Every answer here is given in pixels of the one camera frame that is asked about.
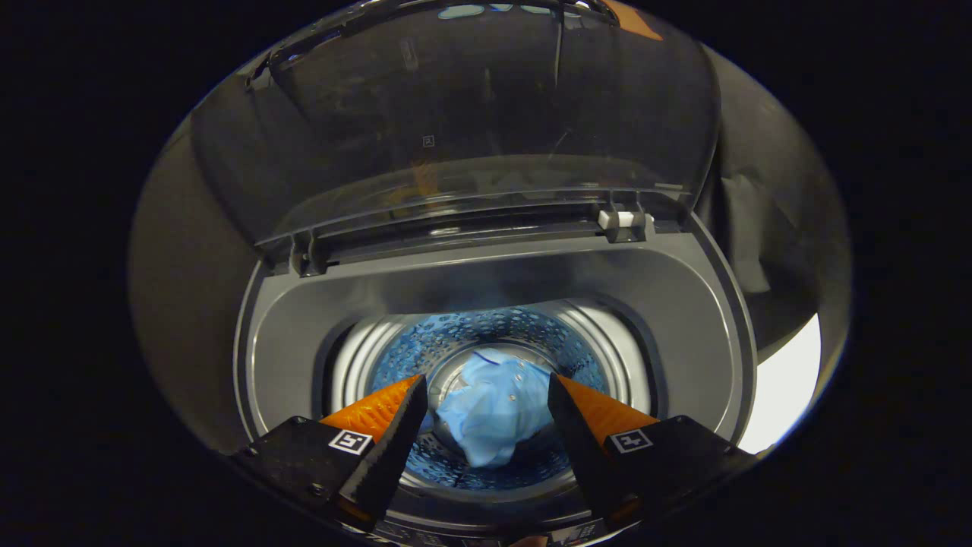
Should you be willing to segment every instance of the black background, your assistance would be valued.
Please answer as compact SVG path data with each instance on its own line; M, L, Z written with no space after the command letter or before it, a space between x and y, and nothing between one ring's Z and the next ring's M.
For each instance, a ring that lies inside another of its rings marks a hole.
M800 120L848 206L844 366L791 442L644 542L944 544L958 441L932 414L968 381L967 272L946 228L968 154L967 3L641 2L742 66ZM171 131L223 76L333 9L321 2L4 3L4 544L336 544L238 481L165 405L124 297L127 232Z

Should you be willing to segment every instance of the crumpled cloth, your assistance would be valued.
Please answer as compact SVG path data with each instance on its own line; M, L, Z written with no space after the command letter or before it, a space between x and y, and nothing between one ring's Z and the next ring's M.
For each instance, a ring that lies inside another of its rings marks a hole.
M468 385L449 393L436 413L472 467L506 465L516 443L553 421L546 405L550 373L529 361L478 349L462 379Z

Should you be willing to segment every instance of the washing machine lid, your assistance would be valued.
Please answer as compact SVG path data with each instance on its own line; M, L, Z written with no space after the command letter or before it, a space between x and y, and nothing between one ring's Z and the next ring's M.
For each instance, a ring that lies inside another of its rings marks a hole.
M538 191L636 188L691 208L719 119L709 61L659 19L588 5L372 0L259 55L185 130L264 249L349 218L523 206Z

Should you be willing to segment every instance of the top-load washing machine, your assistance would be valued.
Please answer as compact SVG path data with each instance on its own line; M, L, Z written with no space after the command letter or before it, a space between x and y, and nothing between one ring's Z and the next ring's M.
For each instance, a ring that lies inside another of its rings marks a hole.
M812 316L817 394L837 363L843 215L780 104L658 18L372 0L176 129L130 300L160 390L222 454L418 374L434 415L484 347L738 443L758 366ZM371 539L469 544L524 515L590 521L556 430L473 467L435 420Z

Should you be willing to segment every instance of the lid hinge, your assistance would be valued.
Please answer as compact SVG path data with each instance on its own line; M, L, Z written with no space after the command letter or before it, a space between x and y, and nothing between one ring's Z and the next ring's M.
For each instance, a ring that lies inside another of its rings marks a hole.
M635 199L631 203L611 200L598 211L598 225L610 243L644 241L655 235L655 219Z
M291 272L308 277L328 270L329 253L323 241L311 232L291 234Z

